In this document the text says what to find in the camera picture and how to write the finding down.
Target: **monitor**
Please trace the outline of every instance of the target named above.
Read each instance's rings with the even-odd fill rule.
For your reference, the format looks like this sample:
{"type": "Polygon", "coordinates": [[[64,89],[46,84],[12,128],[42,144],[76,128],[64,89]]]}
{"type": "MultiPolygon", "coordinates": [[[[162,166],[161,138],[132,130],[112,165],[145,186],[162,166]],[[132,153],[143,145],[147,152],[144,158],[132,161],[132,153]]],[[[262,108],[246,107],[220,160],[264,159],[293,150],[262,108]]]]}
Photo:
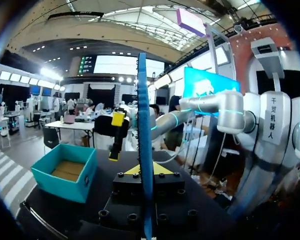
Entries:
{"type": "Polygon", "coordinates": [[[44,88],[42,89],[42,96],[45,96],[45,97],[51,97],[51,91],[52,91],[51,88],[44,87],[44,88]]]}
{"type": "Polygon", "coordinates": [[[32,85],[30,86],[30,94],[34,96],[39,96],[40,94],[40,86],[32,85]]]}
{"type": "Polygon", "coordinates": [[[224,90],[240,92],[240,82],[205,70],[192,67],[184,69],[184,98],[197,98],[213,95],[224,90]]]}

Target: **large display screen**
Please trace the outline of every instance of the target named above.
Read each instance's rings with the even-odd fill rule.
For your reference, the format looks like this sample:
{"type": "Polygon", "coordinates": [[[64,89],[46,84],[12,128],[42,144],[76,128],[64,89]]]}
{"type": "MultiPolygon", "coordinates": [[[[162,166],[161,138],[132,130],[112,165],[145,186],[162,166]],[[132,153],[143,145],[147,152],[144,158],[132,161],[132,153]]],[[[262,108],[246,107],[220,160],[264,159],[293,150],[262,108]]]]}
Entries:
{"type": "MultiPolygon", "coordinates": [[[[93,73],[94,74],[123,74],[137,75],[137,57],[133,56],[97,56],[93,73]]],[[[165,69],[165,63],[146,59],[146,76],[155,78],[165,69]]]]}
{"type": "Polygon", "coordinates": [[[224,90],[240,92],[240,83],[228,77],[192,67],[184,69],[184,98],[213,95],[224,90]]]}
{"type": "Polygon", "coordinates": [[[81,74],[93,74],[96,65],[97,56],[83,56],[79,66],[78,75],[81,74]]]}
{"type": "Polygon", "coordinates": [[[34,96],[39,96],[40,86],[30,86],[30,94],[32,94],[34,96]]]}

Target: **black table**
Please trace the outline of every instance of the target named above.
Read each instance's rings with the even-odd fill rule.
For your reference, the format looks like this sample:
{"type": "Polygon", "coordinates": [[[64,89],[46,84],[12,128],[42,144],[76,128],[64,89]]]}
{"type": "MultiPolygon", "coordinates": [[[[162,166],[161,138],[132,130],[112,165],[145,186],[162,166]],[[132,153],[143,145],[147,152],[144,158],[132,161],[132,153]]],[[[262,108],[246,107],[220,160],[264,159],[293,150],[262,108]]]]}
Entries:
{"type": "MultiPolygon", "coordinates": [[[[104,208],[112,192],[112,182],[119,172],[126,172],[138,164],[138,153],[123,151],[118,162],[109,161],[109,151],[97,150],[98,166],[92,181],[85,204],[65,200],[40,190],[33,189],[26,201],[33,210],[49,225],[64,235],[76,225],[79,220],[90,223],[98,222],[98,212],[104,208]]],[[[153,152],[155,161],[170,159],[170,155],[163,151],[153,152]]],[[[180,172],[185,180],[185,189],[190,195],[191,204],[198,211],[199,229],[189,235],[175,235],[171,239],[211,239],[218,234],[231,229],[235,222],[213,199],[211,199],[191,177],[173,160],[163,166],[172,172],[180,172]]],[[[22,211],[17,219],[22,223],[25,218],[22,211]]]]}

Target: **yellow object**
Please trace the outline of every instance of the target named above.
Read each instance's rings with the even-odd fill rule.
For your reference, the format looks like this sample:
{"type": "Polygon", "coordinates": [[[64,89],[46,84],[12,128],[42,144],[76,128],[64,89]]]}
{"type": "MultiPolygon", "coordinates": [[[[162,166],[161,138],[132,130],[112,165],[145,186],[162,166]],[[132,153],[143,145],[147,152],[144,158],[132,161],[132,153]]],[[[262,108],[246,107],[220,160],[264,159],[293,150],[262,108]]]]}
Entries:
{"type": "Polygon", "coordinates": [[[118,159],[110,158],[110,156],[111,156],[111,152],[109,153],[109,160],[114,161],[114,162],[118,162],[118,159],[120,157],[120,153],[118,154],[118,159]]]}
{"type": "MultiPolygon", "coordinates": [[[[126,171],[124,174],[138,174],[140,172],[140,165],[131,168],[130,170],[126,171]]],[[[156,162],[153,162],[153,174],[173,174],[172,171],[166,169],[165,167],[159,165],[156,162]]]]}
{"type": "Polygon", "coordinates": [[[116,112],[115,111],[113,113],[111,125],[121,127],[124,120],[125,120],[125,114],[122,113],[122,112],[116,112]]]}

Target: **teal cardboard box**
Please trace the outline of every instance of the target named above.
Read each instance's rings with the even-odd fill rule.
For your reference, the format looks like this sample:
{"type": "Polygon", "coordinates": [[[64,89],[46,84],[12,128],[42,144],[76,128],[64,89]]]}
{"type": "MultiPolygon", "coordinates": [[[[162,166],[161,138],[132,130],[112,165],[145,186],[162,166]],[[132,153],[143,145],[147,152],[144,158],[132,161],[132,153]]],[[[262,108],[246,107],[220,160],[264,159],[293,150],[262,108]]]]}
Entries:
{"type": "Polygon", "coordinates": [[[60,198],[85,203],[97,170],[94,148],[59,144],[31,167],[39,188],[60,198]]]}

